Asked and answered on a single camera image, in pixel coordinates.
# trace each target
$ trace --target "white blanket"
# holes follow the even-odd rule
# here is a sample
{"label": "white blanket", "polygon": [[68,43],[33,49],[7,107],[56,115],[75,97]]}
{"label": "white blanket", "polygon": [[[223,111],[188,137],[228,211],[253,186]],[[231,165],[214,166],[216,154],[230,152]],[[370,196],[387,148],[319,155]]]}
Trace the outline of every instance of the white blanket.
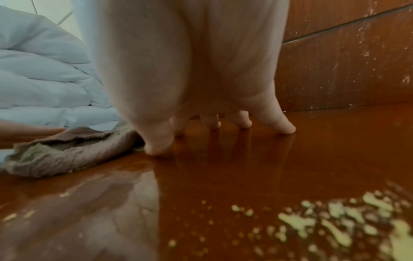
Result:
{"label": "white blanket", "polygon": [[89,105],[111,103],[84,43],[43,16],[0,6],[0,109]]}

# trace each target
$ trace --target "wet floor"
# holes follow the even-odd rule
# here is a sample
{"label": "wet floor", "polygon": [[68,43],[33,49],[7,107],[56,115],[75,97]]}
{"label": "wet floor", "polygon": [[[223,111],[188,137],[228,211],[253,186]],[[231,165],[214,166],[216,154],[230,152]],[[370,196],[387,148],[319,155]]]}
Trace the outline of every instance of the wet floor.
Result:
{"label": "wet floor", "polygon": [[[356,225],[351,247],[335,247],[319,220],[303,238],[277,215],[304,215],[303,200],[321,202],[318,214],[350,199],[374,212],[362,196],[378,190],[405,203],[393,217],[413,225],[413,105],[289,118],[295,135],[256,123],[240,131],[225,119],[210,132],[194,121],[162,158],[133,153],[39,180],[0,176],[0,260],[390,260],[379,251],[388,220],[375,236]],[[283,225],[286,242],[268,234]]]}

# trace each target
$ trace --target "brown towel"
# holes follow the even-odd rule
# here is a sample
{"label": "brown towel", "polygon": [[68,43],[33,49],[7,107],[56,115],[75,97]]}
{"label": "brown towel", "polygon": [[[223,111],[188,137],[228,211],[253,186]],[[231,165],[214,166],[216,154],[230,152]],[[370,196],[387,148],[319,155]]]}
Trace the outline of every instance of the brown towel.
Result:
{"label": "brown towel", "polygon": [[111,131],[80,127],[15,144],[2,167],[12,175],[42,178],[88,168],[143,145],[138,133],[120,120]]}

